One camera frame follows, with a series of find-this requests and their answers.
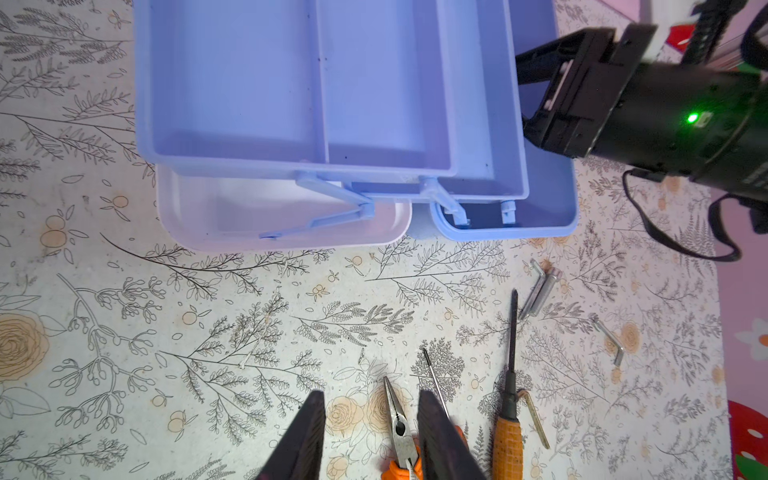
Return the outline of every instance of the table surface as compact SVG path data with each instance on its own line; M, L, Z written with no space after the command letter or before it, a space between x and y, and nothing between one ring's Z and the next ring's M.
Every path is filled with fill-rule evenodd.
M556 3L562 34L628 22ZM525 477L730 477L715 269L648 239L621 165L576 161L569 237L196 254L164 231L136 154L130 4L3 2L0 477L243 478L321 388L321 475L378 478L382 377L415 433L422 346L488 471L510 292L527 296L531 258L565 278L518 326L518 386L551 443L521 410ZM654 221L712 249L708 189L635 184ZM620 369L594 316L627 348Z

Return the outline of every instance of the pliers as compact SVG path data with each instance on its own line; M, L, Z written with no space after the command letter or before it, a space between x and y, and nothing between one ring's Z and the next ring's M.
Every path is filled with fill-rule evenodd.
M406 414L392 389L392 384L386 377L384 377L384 391L389 405L390 431L392 432L392 444L395 447L397 461L392 460L389 463L389 470L382 473L382 480L409 480L411 472L419 480L423 480L419 447L413 441Z

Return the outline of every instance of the white container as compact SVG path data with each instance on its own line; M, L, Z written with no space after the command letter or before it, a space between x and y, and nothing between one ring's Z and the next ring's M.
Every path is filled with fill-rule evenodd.
M157 209L178 243L216 253L383 245L402 237L411 223L411 204L376 204L368 220L259 238L349 211L350 205L292 180L185 177L163 164L157 166Z

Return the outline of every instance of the pink wall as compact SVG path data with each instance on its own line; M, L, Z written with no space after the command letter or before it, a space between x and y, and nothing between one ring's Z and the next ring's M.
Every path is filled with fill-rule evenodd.
M630 20L637 22L640 18L641 0L602 0L602 2L618 10ZM730 21L730 25L723 34L723 40L721 42L732 40L743 34L746 27L751 23L752 19L755 18L755 15L757 15L757 12L766 3L768 3L768 0L749 0L741 12L737 13Z
M720 195L713 190L713 199ZM723 202L723 218L728 234L743 251L742 260L717 264L727 395L768 416L768 346L759 342L760 334L768 331L753 330L755 319L768 322L768 235L752 231L748 209L736 200ZM719 254L728 252L715 243Z

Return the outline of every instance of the plastic hinge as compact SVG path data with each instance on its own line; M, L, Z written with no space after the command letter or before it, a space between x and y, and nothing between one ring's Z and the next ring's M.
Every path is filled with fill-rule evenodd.
M437 181L437 178L422 177L421 193L440 204L447 214L453 215L454 225L463 227L469 225L464 207L454 197L451 197L451 194Z
M349 204L356 204L355 210L348 212L342 212L340 214L333 214L327 217L313 218L306 225L301 227L288 228L285 230L278 230L273 232L264 232L259 234L259 238L280 238L286 235L294 235L296 233L306 232L313 228L331 227L333 225L341 225L342 223L356 222L359 220L368 220L373 218L376 214L376 206L373 201L368 197L360 195L358 193L347 190L346 188L332 184L328 181L322 180L317 177L313 172L299 172L296 176L296 185L318 194L327 195L329 197L338 198Z
M514 200L502 202L502 223L504 225L512 225L517 221L515 219L515 210L517 210L517 207Z

